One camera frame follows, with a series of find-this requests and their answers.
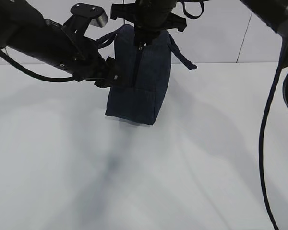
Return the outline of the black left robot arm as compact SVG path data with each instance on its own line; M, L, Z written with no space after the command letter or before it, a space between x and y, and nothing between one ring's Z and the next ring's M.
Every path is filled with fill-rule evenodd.
M108 17L102 7L77 3L71 17L59 24L43 15L25 0L0 0L0 57L22 73L46 82L93 81L99 88L121 83L115 60L104 59L99 50L108 38L93 40L85 36L91 25L103 27ZM4 53L10 47L69 73L52 78L30 71Z

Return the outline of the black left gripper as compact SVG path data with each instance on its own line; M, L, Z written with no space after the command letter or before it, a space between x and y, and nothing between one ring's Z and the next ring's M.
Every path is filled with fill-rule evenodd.
M92 39L84 39L84 61L77 61L72 77L77 82L93 81L99 88L108 88L118 84L118 68L115 59L104 59Z

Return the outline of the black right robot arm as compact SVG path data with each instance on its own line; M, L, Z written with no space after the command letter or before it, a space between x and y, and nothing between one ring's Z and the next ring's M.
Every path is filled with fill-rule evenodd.
M187 27L187 19L199 19L199 16L187 12L186 0L180 1L185 16L181 18L173 14L176 3L175 0L137 0L129 4L113 4L110 17L113 20L122 18L133 23L137 34L136 41L147 43L160 31L177 29L182 32ZM242 4L282 38L276 75L264 109L264 118L267 118L280 73L288 67L288 0L243 0ZM288 108L288 75L283 83L283 98Z

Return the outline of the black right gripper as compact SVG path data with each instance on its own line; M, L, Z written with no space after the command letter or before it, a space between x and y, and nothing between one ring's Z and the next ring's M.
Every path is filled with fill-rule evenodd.
M176 0L137 0L134 3L112 4L110 18L121 18L133 23L134 45L144 47L148 31L184 31L186 19L172 13L176 4Z

